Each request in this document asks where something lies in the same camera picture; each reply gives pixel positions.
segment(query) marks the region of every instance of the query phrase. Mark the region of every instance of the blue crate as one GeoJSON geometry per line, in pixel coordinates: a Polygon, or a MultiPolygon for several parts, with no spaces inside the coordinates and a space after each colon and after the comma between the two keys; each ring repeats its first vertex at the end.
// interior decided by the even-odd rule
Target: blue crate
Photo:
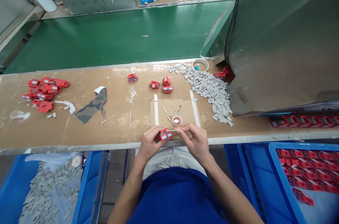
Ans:
{"type": "MultiPolygon", "coordinates": [[[[294,196],[292,187],[279,161],[276,149],[339,151],[339,145],[270,142],[249,143],[245,144],[244,147],[267,223],[307,224],[305,216],[301,211],[301,205],[307,205],[299,203],[294,196]]],[[[321,193],[325,196],[332,196],[331,193],[321,193]]],[[[307,213],[314,214],[318,210],[316,210],[316,207],[321,205],[316,204],[315,207],[307,206],[307,213]]]]}
{"type": "Polygon", "coordinates": [[[250,201],[259,216],[262,217],[259,211],[257,198],[253,188],[253,182],[249,174],[242,145],[243,144],[224,145],[227,165],[232,173],[234,184],[246,196],[248,201],[250,201]]]}
{"type": "MultiPolygon", "coordinates": [[[[79,189],[72,224],[90,223],[95,206],[103,151],[89,152],[79,189]]],[[[30,181],[35,177],[39,161],[25,162],[28,155],[16,157],[0,189],[0,220],[6,224],[17,224],[23,202],[30,190],[30,181]]]]}

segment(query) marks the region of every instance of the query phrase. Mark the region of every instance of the camouflage cloth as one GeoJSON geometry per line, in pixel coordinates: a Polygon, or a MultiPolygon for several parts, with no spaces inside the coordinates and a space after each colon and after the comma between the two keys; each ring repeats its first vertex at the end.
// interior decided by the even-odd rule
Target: camouflage cloth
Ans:
{"type": "Polygon", "coordinates": [[[96,94],[94,100],[89,102],[86,106],[80,109],[78,112],[75,113],[76,117],[80,119],[84,124],[86,124],[94,115],[95,113],[100,110],[102,116],[103,115],[103,104],[107,100],[106,96],[106,88],[100,90],[100,93],[96,94]]]}

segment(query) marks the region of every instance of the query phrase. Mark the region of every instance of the person in background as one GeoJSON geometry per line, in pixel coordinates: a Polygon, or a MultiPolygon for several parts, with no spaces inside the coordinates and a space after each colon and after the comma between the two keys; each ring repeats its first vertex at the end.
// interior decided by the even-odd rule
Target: person in background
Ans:
{"type": "Polygon", "coordinates": [[[144,133],[107,224],[263,224],[210,154],[206,130],[182,124],[176,132],[187,147],[162,148],[166,140],[155,137],[163,129],[144,133]]]}

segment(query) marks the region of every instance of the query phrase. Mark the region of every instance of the gray pieces in blue bin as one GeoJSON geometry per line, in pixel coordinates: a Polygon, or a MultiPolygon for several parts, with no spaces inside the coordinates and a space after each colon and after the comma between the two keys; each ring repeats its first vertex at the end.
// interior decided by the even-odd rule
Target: gray pieces in blue bin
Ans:
{"type": "Polygon", "coordinates": [[[73,167],[71,162],[60,165],[54,172],[44,162],[39,163],[23,203],[19,224],[31,219],[36,224],[71,224],[82,177],[81,166],[73,167]]]}
{"type": "Polygon", "coordinates": [[[215,115],[214,120],[221,123],[228,123],[233,126],[232,119],[229,116],[232,113],[230,108],[230,95],[226,91],[228,83],[219,78],[215,78],[209,72],[199,73],[191,68],[190,64],[180,63],[170,67],[172,71],[179,71],[189,79],[188,83],[192,85],[192,90],[200,96],[207,98],[208,103],[212,104],[212,110],[215,115]]]}

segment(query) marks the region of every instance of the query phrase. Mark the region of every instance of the hand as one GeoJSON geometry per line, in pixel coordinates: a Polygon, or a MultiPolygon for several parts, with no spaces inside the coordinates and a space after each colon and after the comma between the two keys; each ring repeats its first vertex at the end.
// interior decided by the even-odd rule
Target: hand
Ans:
{"type": "Polygon", "coordinates": [[[137,154],[137,158],[143,161],[144,164],[147,164],[147,162],[159,151],[159,149],[166,144],[167,140],[162,140],[158,143],[154,141],[155,136],[163,129],[165,129],[165,127],[154,125],[144,133],[144,137],[141,140],[140,149],[137,154]]]}
{"type": "Polygon", "coordinates": [[[204,166],[212,156],[209,152],[206,130],[198,128],[191,123],[184,123],[176,128],[176,132],[185,142],[188,151],[192,156],[200,163],[200,165],[204,166]],[[193,137],[189,139],[185,134],[185,131],[189,131],[193,137]]]}

